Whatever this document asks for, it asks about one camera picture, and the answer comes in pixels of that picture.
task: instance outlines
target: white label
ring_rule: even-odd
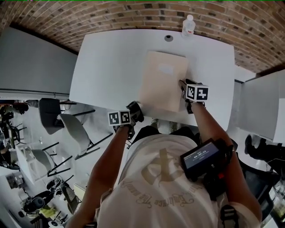
[[[174,66],[168,64],[159,64],[159,71],[162,71],[166,74],[174,75]]]

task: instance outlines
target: plastic bottle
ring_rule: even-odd
[[[195,22],[193,21],[193,16],[188,15],[187,19],[183,21],[182,37],[184,39],[190,39],[194,33]]]

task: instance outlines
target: floor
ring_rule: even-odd
[[[232,114],[227,132],[230,135],[230,137],[238,143],[237,152],[239,153],[240,159],[244,163],[261,170],[269,169],[269,167],[266,167],[265,162],[254,160],[250,158],[249,155],[246,155],[244,153],[244,141],[249,133],[236,127],[240,89],[241,89],[241,84],[235,83]],[[67,111],[65,111],[65,113],[70,113],[70,114],[80,113],[92,109],[96,110],[94,113],[78,117],[81,123],[83,123],[83,126],[87,131],[90,139],[94,143],[106,137],[109,133],[113,132],[112,127],[108,126],[108,121],[107,121],[107,112],[109,112],[110,110],[84,105],[84,104],[77,104],[73,106],[66,105],[65,107],[62,106],[62,109],[65,108],[68,109]],[[139,132],[140,128],[149,125],[150,122],[151,118],[145,117],[145,121],[143,123],[137,123],[137,125],[135,126],[136,133]],[[25,112],[25,114],[23,115],[16,114],[16,117],[13,119],[13,125],[15,126],[20,123],[22,123],[23,126],[27,127],[27,129],[24,129],[22,131],[24,141],[26,143],[40,142],[40,141],[42,142],[42,144],[39,144],[38,148],[35,149],[42,149],[56,142],[59,142],[57,146],[48,150],[49,153],[53,153],[53,151],[57,153],[57,156],[53,157],[56,163],[62,162],[65,158],[69,157],[70,155],[72,155],[74,158],[77,155],[79,151],[78,145],[71,138],[71,136],[69,135],[69,133],[65,128],[59,130],[53,135],[47,134],[47,132],[45,131],[45,129],[41,124],[37,108],[29,107],[29,110]],[[169,122],[161,121],[159,130],[161,133],[165,134],[169,133],[168,132]],[[98,147],[100,147],[100,149],[98,151],[88,156],[85,156],[77,161],[75,161],[72,158],[71,160],[66,162],[66,164],[62,168],[59,168],[57,170],[60,171],[61,169],[67,167],[71,168],[70,171],[60,174],[60,176],[65,180],[68,179],[71,175],[74,175],[74,177],[68,181],[68,184],[71,186],[71,188],[73,188],[74,183],[83,183],[83,184],[87,183],[94,164],[100,158],[110,140],[111,137],[108,138],[106,141],[102,142],[101,144],[99,144]],[[258,144],[258,139],[254,139],[253,141],[255,142],[255,144]],[[122,171],[123,164],[126,161],[127,152],[128,150],[127,148],[125,148],[120,172]],[[31,182],[29,182],[29,180],[26,180],[26,183],[29,186],[30,194],[35,195],[42,191],[45,191],[46,190],[45,186],[51,179],[52,177],[44,178],[43,180],[36,182],[34,185]],[[54,204],[58,208],[58,210],[62,211],[63,213],[68,214],[69,216],[71,215],[70,212],[68,211],[66,202],[60,201],[58,197],[55,197],[52,200],[52,204]],[[20,207],[13,208],[14,215],[17,215],[19,210]]]

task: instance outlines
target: gray wall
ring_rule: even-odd
[[[14,28],[0,37],[0,89],[69,94],[77,55]]]

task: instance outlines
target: bottle cap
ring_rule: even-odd
[[[193,20],[193,18],[194,17],[192,15],[190,15],[190,14],[187,16],[187,20]]]

